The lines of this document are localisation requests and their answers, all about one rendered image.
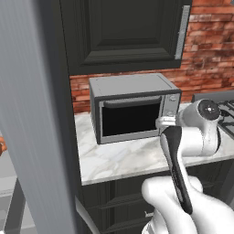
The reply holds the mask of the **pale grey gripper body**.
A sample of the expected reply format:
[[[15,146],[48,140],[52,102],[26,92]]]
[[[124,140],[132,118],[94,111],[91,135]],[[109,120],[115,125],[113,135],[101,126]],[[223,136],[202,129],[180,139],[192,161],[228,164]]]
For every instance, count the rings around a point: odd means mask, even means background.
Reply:
[[[161,129],[168,126],[176,125],[176,117],[175,116],[161,116],[155,120],[155,127],[157,129]]]

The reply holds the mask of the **orange round object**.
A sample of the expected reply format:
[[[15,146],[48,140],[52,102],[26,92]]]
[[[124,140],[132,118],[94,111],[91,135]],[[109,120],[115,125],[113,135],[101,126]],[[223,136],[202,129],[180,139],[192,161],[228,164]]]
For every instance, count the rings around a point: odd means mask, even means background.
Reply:
[[[7,146],[6,146],[6,143],[5,143],[5,139],[4,139],[3,136],[0,136],[0,156],[6,150],[7,150]]]

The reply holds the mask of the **grey toaster oven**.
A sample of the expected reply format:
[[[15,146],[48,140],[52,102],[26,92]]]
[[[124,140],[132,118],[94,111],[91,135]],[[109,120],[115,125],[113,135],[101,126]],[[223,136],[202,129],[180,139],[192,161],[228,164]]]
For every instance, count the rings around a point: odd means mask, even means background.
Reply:
[[[161,116],[178,112],[182,91],[161,73],[89,79],[90,115],[98,144],[109,144],[159,135]],[[161,96],[161,102],[134,107],[105,108],[105,101]]]

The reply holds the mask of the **dark base cupboard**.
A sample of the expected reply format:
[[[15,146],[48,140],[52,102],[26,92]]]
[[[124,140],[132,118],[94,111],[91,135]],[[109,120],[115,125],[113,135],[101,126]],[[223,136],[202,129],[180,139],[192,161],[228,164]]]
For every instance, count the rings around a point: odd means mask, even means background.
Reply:
[[[234,159],[229,159],[186,170],[200,180],[205,194],[221,198],[222,184],[233,165]],[[141,194],[142,183],[147,178],[169,175],[164,171],[83,186],[84,207],[101,234],[141,234],[154,214],[154,208]]]

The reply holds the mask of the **dark wall cupboard door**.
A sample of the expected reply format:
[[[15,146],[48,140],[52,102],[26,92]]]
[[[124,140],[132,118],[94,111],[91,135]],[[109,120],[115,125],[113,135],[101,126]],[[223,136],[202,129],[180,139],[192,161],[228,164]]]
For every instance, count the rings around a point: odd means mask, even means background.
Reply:
[[[69,73],[181,66],[192,0],[60,0]]]

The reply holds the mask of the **grey fridge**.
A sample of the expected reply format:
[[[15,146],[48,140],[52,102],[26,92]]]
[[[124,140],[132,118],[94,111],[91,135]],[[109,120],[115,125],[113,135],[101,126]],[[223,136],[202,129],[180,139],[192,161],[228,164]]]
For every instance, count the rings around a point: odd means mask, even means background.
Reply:
[[[0,131],[38,234],[80,234],[59,0],[0,0]]]

